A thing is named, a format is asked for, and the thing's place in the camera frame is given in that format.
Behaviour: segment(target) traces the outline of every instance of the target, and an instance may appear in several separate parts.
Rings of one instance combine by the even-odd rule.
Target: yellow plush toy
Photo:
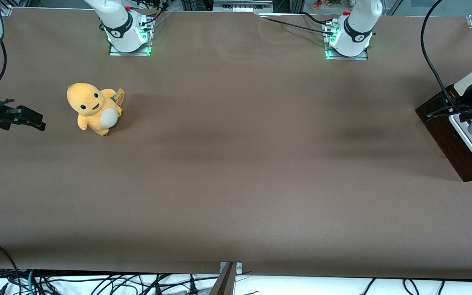
[[[112,89],[99,91],[87,83],[69,86],[67,99],[70,106],[78,112],[77,125],[86,130],[87,125],[100,136],[106,136],[114,126],[123,110],[121,103],[125,97],[123,89],[118,93]]]

